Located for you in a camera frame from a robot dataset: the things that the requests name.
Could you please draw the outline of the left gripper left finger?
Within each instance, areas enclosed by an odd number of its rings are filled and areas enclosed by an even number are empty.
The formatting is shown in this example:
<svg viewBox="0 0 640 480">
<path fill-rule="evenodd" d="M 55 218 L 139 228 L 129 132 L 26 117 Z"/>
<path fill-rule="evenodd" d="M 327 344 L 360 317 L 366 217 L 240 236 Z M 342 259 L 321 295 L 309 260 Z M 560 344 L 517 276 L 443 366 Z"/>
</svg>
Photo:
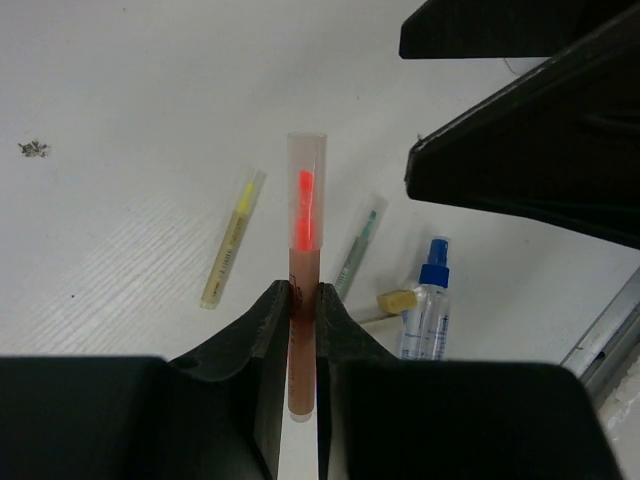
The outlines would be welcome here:
<svg viewBox="0 0 640 480">
<path fill-rule="evenodd" d="M 289 285 L 173 360 L 1 361 L 5 479 L 274 479 Z"/>
</svg>

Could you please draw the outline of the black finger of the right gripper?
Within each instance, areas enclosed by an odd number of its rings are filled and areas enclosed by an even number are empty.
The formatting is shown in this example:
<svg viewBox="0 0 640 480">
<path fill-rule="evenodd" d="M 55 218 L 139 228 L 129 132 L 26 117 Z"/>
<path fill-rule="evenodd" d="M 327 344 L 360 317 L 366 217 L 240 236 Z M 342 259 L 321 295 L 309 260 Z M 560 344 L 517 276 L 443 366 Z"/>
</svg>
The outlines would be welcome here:
<svg viewBox="0 0 640 480">
<path fill-rule="evenodd" d="M 411 199 L 639 244 L 639 8 L 631 6 L 410 150 Z"/>
</svg>

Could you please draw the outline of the yellow highlighter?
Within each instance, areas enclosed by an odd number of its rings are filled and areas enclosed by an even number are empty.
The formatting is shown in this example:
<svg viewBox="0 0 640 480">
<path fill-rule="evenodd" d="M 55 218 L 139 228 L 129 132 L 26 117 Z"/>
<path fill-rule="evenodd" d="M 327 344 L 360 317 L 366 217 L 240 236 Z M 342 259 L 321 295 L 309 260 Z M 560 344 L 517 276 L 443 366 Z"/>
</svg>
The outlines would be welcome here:
<svg viewBox="0 0 640 480">
<path fill-rule="evenodd" d="M 264 171 L 252 168 L 240 184 L 238 194 L 232 202 L 224 236 L 200 298 L 201 308 L 213 310 L 221 300 L 265 178 Z"/>
</svg>

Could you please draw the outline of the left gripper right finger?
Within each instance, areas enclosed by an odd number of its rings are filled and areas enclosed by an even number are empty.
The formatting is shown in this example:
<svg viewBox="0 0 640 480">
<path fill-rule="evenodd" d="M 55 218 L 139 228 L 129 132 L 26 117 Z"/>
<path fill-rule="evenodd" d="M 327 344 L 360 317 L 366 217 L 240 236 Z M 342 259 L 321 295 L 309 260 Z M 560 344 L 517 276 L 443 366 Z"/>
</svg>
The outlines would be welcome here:
<svg viewBox="0 0 640 480">
<path fill-rule="evenodd" d="M 547 363 L 411 361 L 316 301 L 323 479 L 618 479 L 584 385 Z"/>
</svg>

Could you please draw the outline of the brown orange highlighter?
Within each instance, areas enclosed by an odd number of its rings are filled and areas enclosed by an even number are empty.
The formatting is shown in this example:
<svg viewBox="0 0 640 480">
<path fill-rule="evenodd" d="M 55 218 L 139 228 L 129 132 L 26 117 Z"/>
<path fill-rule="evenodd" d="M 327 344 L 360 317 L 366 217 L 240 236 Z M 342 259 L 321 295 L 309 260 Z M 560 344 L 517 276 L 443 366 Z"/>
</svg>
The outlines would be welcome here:
<svg viewBox="0 0 640 480">
<path fill-rule="evenodd" d="M 287 136 L 289 206 L 290 328 L 288 409 L 308 421 L 315 406 L 315 303 L 324 232 L 327 136 L 294 132 Z"/>
</svg>

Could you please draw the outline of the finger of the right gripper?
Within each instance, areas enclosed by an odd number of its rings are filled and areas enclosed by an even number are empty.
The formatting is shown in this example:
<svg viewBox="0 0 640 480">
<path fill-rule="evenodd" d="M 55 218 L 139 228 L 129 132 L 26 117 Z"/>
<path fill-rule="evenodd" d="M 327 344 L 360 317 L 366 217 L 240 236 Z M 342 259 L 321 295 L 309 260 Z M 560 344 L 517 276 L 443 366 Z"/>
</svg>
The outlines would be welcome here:
<svg viewBox="0 0 640 480">
<path fill-rule="evenodd" d="M 550 57 L 633 1 L 430 0 L 401 27 L 403 59 Z"/>
</svg>

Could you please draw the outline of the green highlighter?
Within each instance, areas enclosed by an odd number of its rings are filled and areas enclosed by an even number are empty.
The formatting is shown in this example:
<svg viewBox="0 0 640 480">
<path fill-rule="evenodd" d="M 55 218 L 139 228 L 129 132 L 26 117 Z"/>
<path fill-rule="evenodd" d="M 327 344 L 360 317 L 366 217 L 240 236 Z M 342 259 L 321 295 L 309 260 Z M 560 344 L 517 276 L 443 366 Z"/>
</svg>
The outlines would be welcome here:
<svg viewBox="0 0 640 480">
<path fill-rule="evenodd" d="M 387 200 L 373 193 L 364 203 L 355 226 L 348 236 L 347 249 L 343 255 L 333 285 L 338 297 L 345 301 L 357 276 L 366 252 L 375 237 L 382 217 L 387 209 Z"/>
</svg>

